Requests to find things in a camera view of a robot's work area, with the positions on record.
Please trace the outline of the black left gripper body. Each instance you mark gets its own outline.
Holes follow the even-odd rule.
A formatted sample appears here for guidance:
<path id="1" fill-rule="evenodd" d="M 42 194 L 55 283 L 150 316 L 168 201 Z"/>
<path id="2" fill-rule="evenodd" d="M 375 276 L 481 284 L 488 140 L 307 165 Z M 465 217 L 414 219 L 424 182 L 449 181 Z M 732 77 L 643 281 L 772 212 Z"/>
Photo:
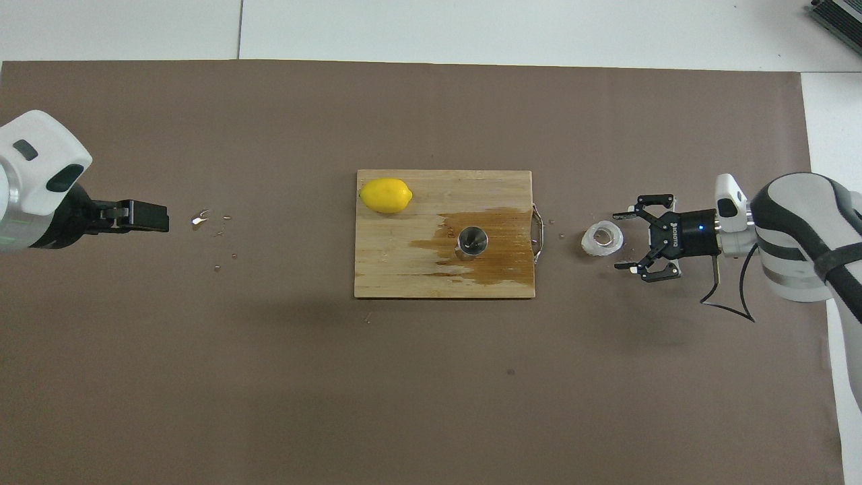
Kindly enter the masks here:
<path id="1" fill-rule="evenodd" d="M 83 185 L 75 183 L 53 212 L 47 229 L 29 249 L 64 249 L 74 245 L 100 218 L 102 209 Z"/>

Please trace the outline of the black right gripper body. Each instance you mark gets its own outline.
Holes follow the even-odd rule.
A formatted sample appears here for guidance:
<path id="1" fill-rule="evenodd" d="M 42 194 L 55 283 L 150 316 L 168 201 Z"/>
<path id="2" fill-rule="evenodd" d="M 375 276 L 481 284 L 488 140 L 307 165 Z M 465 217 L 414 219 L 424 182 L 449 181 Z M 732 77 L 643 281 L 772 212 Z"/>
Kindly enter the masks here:
<path id="1" fill-rule="evenodd" d="M 720 255 L 717 211 L 665 212 L 650 223 L 649 243 L 667 260 Z"/>

